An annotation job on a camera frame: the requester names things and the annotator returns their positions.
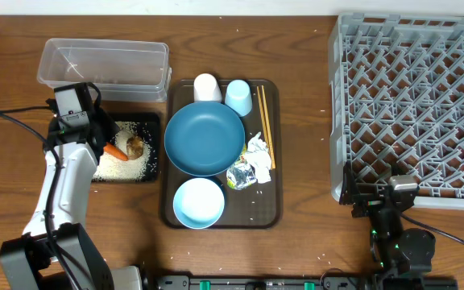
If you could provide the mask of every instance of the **lattice basket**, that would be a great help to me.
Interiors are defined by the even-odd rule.
[[[362,191],[397,164],[416,206],[464,209],[464,18],[341,14],[329,38],[332,195],[350,161]]]

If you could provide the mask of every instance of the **table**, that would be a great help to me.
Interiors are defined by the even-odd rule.
[[[172,83],[213,73],[266,78],[280,91],[284,212],[271,230],[172,230],[159,219],[160,182],[93,184],[86,229],[110,267],[144,265],[154,274],[317,277],[330,267],[369,272],[369,221],[330,195],[331,97],[327,39],[335,17],[0,16],[0,109],[53,97],[36,80],[46,40],[128,39],[170,48]],[[155,111],[165,103],[104,102],[112,111]],[[16,118],[47,133],[51,114]],[[0,246],[29,221],[43,182],[41,144],[0,119]],[[408,215],[464,238],[464,211]],[[49,271],[58,271],[57,266]],[[433,275],[464,289],[464,246],[437,236]],[[8,288],[0,267],[0,289]]]

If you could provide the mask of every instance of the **crumpled napkin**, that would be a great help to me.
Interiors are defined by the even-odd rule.
[[[259,137],[261,132],[257,133],[250,141],[248,141],[248,148],[245,153],[246,161],[254,167],[255,178],[260,184],[271,181],[270,168],[271,157],[268,152],[266,142]]]

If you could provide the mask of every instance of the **white wall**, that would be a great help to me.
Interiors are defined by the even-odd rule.
[[[464,0],[0,0],[0,15],[464,15]]]

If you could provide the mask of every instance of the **plastic bin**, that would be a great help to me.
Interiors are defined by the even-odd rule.
[[[92,81],[108,101],[165,102],[171,78],[165,43],[50,39],[37,80],[56,88]]]
[[[336,200],[347,161],[366,193],[397,163],[420,185],[416,206],[464,209],[464,17],[341,14],[329,83]]]

